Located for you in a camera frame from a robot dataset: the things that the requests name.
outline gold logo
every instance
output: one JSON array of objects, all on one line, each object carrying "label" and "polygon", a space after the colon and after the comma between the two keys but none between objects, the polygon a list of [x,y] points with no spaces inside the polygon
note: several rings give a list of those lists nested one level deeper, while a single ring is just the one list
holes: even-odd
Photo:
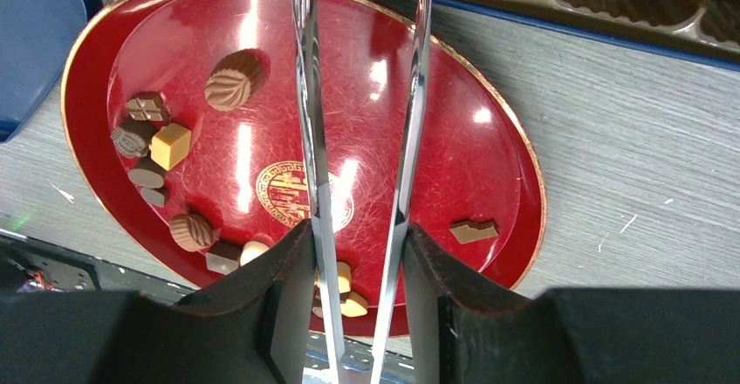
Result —
[{"label": "gold logo", "polygon": [[[337,176],[329,174],[334,231],[345,228],[354,214],[354,200],[349,191],[343,191],[343,196],[339,198],[343,202],[336,201],[338,183]],[[280,161],[264,168],[257,177],[255,190],[267,212],[288,227],[294,227],[311,216],[302,161]]]}]

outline oval red tray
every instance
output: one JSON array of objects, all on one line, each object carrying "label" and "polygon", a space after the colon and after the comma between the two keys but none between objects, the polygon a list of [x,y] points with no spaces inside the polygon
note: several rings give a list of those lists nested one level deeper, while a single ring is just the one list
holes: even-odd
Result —
[{"label": "oval red tray", "polygon": [[[115,0],[72,48],[62,81],[65,132],[92,192],[152,256],[199,286],[221,276],[181,250],[169,219],[195,212],[223,240],[268,245],[306,217],[291,0]],[[410,22],[368,0],[319,0],[321,70],[338,259],[369,313],[344,318],[371,336],[408,94]],[[222,113],[203,96],[223,56],[253,50],[264,85]],[[434,39],[428,110],[412,198],[418,222],[455,257],[507,287],[527,272],[545,227],[545,191],[524,130],[496,89]],[[170,198],[148,205],[128,180],[111,131],[125,102],[159,93],[172,121],[193,132],[188,157],[168,173]],[[450,224],[493,220],[499,236],[459,244]],[[400,288],[392,335],[408,333]],[[312,316],[312,330],[321,331]]]}]

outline gray wooden table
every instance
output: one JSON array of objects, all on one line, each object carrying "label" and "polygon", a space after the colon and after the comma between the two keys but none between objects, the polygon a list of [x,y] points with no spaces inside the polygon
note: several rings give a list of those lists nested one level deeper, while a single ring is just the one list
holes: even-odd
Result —
[{"label": "gray wooden table", "polygon": [[[378,1],[413,13],[410,0]],[[519,292],[740,287],[740,72],[443,7],[433,31],[509,101],[542,163],[549,220]],[[96,202],[66,144],[58,87],[0,146],[0,179],[0,228],[187,283]]]}]

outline metal utensil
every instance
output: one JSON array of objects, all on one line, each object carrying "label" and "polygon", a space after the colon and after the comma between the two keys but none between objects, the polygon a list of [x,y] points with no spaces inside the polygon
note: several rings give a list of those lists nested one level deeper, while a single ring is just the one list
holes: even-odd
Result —
[{"label": "metal utensil", "polygon": [[401,163],[395,187],[393,215],[386,248],[386,262],[383,268],[383,282],[380,286],[380,303],[375,322],[373,339],[373,373],[371,382],[380,383],[386,343],[391,327],[391,318],[398,287],[403,243],[408,231],[411,190],[414,186],[416,160],[421,143],[421,128],[427,106],[427,76],[429,74],[429,41],[431,27],[432,0],[419,0],[416,6],[416,26],[414,31],[414,52],[411,56],[411,83],[408,92],[406,124],[401,143]]},{"label": "metal utensil", "polygon": [[329,191],[329,165],[326,157],[324,113],[321,106],[319,76],[319,31],[317,0],[292,0],[296,26],[296,81],[298,113],[313,240],[319,267],[319,292],[324,313],[324,329],[332,381],[339,383],[344,332],[339,308],[337,251],[332,229],[332,201]]}]

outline table surface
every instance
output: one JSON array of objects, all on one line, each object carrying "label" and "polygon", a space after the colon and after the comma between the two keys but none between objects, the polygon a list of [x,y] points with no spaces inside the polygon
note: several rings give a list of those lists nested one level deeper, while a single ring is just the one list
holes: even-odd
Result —
[{"label": "table surface", "polygon": [[[413,15],[411,0],[377,1]],[[740,72],[444,7],[433,19],[507,99],[542,164],[547,229],[519,292],[740,287]],[[66,143],[58,86],[0,146],[0,179],[0,228],[188,283],[96,202]]]}]

